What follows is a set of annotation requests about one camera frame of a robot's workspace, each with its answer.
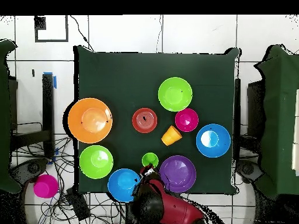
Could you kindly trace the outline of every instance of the dark green tablecloth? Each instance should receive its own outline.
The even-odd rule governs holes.
[[[210,159],[196,148],[196,135],[211,123],[223,125],[232,135],[234,102],[234,61],[239,50],[221,54],[139,54],[90,52],[77,47],[79,54],[79,98],[94,97],[105,102],[112,112],[113,125],[108,136],[97,143],[111,151],[112,172],[103,179],[92,180],[79,171],[79,191],[105,193],[109,176],[117,169],[129,168],[139,173],[141,158],[147,152],[159,157],[159,165],[172,155],[189,158],[196,167],[196,182],[189,193],[235,194],[231,185],[232,149],[222,157]],[[187,80],[193,90],[189,107],[199,114],[199,125],[183,138],[165,146],[161,137],[175,114],[158,101],[158,88],[167,78]],[[141,107],[153,109],[158,125],[149,134],[132,126],[132,116]],[[79,143],[79,155],[89,146]]]
[[[265,174],[255,183],[265,196],[299,194],[299,177],[292,166],[299,56],[279,45],[270,46],[256,65],[265,80],[265,131],[261,140],[261,167]]]
[[[13,51],[16,45],[11,40],[0,40],[0,190],[10,193],[19,193],[20,185],[11,178],[8,169],[11,166],[11,101],[9,100],[8,66],[6,56]]]

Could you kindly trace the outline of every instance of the plate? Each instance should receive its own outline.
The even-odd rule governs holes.
[[[139,175],[131,169],[118,169],[111,174],[108,190],[112,197],[120,202],[131,202],[135,186],[140,182]]]
[[[231,137],[222,125],[209,124],[197,133],[196,146],[200,153],[209,158],[224,155],[231,145]]]
[[[182,111],[191,102],[192,88],[182,78],[168,78],[160,85],[158,98],[162,107],[168,111]]]
[[[141,108],[133,114],[132,124],[136,131],[149,133],[157,126],[157,116],[153,110]]]
[[[104,102],[84,98],[76,102],[68,113],[68,128],[72,135],[86,144],[104,139],[112,127],[112,114]]]
[[[108,149],[92,145],[84,149],[79,158],[80,168],[87,177],[101,179],[107,176],[113,167],[113,157]]]
[[[183,193],[194,184],[196,169],[191,160],[175,155],[164,160],[160,167],[160,175],[167,190]]]

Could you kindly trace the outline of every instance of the plastic cup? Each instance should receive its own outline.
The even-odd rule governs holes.
[[[37,178],[33,185],[34,194],[40,198],[51,198],[58,191],[58,182],[55,177],[44,174]]]
[[[161,138],[162,142],[168,146],[170,144],[173,144],[177,140],[180,140],[182,138],[182,135],[180,132],[173,127],[172,125],[168,128],[167,132],[164,133],[163,137]]]
[[[158,159],[157,155],[152,153],[152,152],[146,153],[142,157],[141,161],[142,161],[143,166],[147,166],[149,164],[152,164],[154,167],[157,167],[157,165],[159,163],[159,159]]]

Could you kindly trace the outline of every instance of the magenta cup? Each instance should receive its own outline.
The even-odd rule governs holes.
[[[193,131],[197,127],[198,123],[199,116],[194,110],[190,108],[185,108],[175,115],[175,124],[181,131]]]
[[[34,194],[40,198],[51,198],[58,191],[58,182],[51,175],[44,174],[37,178],[33,186]]]

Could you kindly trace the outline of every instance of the red plate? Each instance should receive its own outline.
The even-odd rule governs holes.
[[[132,118],[133,127],[140,133],[149,133],[157,126],[157,116],[149,108],[138,109]]]

